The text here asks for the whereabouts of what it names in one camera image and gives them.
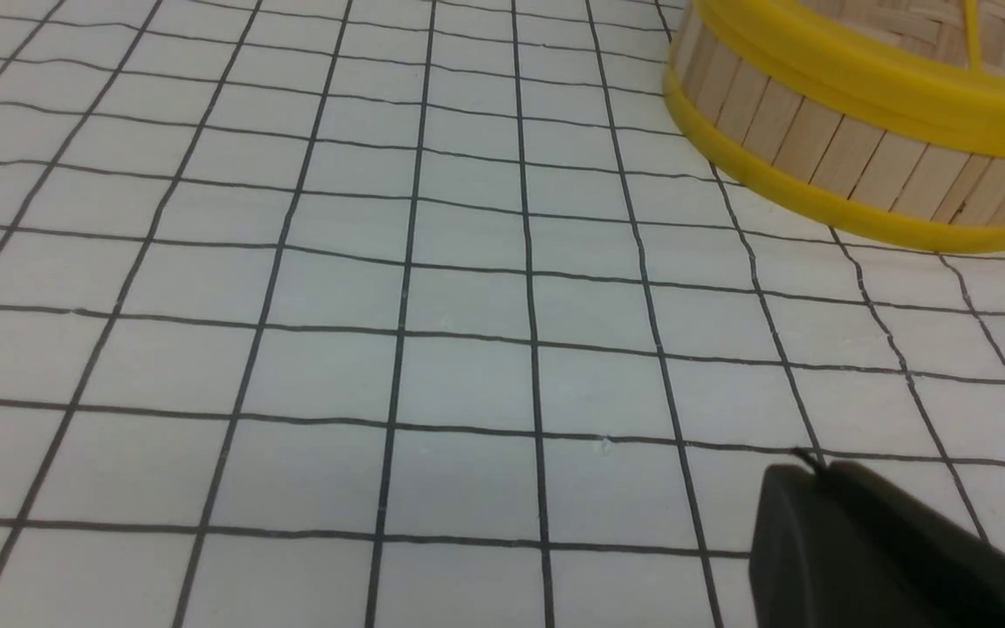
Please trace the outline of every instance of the grid paper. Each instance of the grid paper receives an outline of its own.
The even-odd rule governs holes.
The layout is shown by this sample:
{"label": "grid paper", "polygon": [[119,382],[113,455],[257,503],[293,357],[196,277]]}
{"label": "grid paper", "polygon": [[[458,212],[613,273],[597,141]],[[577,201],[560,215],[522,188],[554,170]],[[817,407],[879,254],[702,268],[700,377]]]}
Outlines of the grid paper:
{"label": "grid paper", "polygon": [[661,0],[0,0],[0,627],[754,625],[758,481],[1005,552],[1005,254],[667,119]]}

